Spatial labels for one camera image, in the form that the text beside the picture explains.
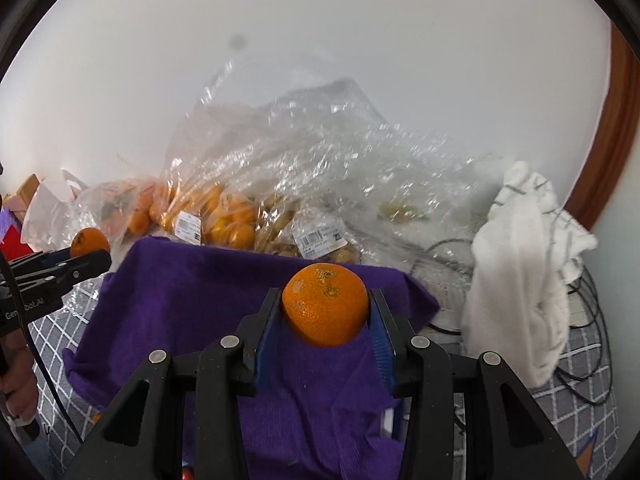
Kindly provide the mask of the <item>left hand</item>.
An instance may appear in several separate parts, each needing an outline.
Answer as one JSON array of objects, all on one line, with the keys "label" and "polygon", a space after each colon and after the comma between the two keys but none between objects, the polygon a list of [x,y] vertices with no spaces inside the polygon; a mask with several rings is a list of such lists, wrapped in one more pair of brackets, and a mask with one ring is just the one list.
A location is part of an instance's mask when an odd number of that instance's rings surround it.
[{"label": "left hand", "polygon": [[31,422],[38,405],[34,357],[20,330],[2,338],[1,344],[9,353],[9,370],[1,375],[1,391],[8,397],[6,410],[14,419]]}]

